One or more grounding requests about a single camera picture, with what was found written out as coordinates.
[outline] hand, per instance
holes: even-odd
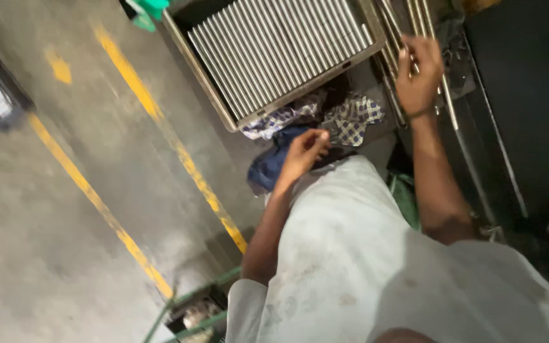
[[[300,176],[308,172],[315,161],[328,154],[332,147],[329,142],[329,132],[323,129],[308,129],[305,133],[294,138],[289,146],[285,163],[275,189],[287,191]]]
[[[395,86],[402,107],[409,117],[415,117],[434,106],[437,88],[444,74],[444,63],[436,40],[406,35],[401,40],[411,51],[400,50],[399,74]],[[410,76],[411,52],[418,60],[420,72]]]

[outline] checkered cloth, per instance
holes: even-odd
[[[324,119],[333,119],[338,126],[338,137],[332,143],[359,146],[366,127],[380,123],[384,115],[381,107],[367,97],[350,97],[325,113]]]
[[[315,118],[321,111],[321,105],[327,92],[319,89],[294,101],[293,105],[280,109],[262,117],[241,129],[241,132],[251,138],[269,140],[280,129],[291,124],[300,117]]]

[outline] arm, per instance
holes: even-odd
[[[241,263],[241,278],[267,286],[274,277],[279,239],[289,215],[294,183],[312,168],[315,161],[321,159],[320,155],[327,155],[330,147],[327,130],[309,129],[294,139],[262,220],[247,246]]]
[[[396,82],[400,103],[410,118],[414,177],[418,211],[423,231],[450,245],[474,239],[467,203],[454,180],[446,152],[437,132],[434,100],[444,65],[435,40],[404,37],[414,51],[420,73],[410,76],[408,50],[400,52],[400,73]]]

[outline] blue cloth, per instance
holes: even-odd
[[[266,191],[271,192],[281,174],[281,168],[283,168],[289,146],[294,138],[305,133],[308,129],[308,126],[288,126],[277,132],[274,136],[274,146],[256,157],[249,167],[247,172],[249,184],[252,186],[259,185]]]

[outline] green object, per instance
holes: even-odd
[[[389,182],[389,191],[400,208],[401,215],[410,227],[418,232],[423,230],[418,217],[417,198],[414,193],[414,179],[406,174],[393,174]]]
[[[162,11],[170,5],[169,0],[135,0],[135,2],[157,21],[162,21]]]
[[[170,300],[168,300],[166,302],[166,305],[158,315],[158,318],[156,319],[156,323],[154,323],[154,325],[148,332],[148,335],[145,337],[145,339],[143,339],[143,343],[149,343],[151,341],[152,336],[154,336],[154,333],[158,329],[158,326],[164,321],[164,318],[169,312],[178,312],[180,307],[183,308],[184,306],[188,306],[188,304],[193,303],[193,301],[195,300],[202,300],[204,298],[204,293],[208,291],[210,288],[212,287],[222,288],[224,285],[231,286],[231,284],[234,281],[238,280],[239,278],[240,278],[240,267],[236,267],[235,269],[232,269],[229,272],[220,275],[211,283],[200,287],[194,292],[185,294],[177,299],[171,298]],[[186,338],[200,331],[207,330],[217,322],[221,320],[225,320],[227,316],[228,316],[228,311],[222,311],[213,317],[203,320],[194,328],[187,329],[178,333],[173,333],[174,338],[166,341],[165,343],[177,342],[182,338]]]

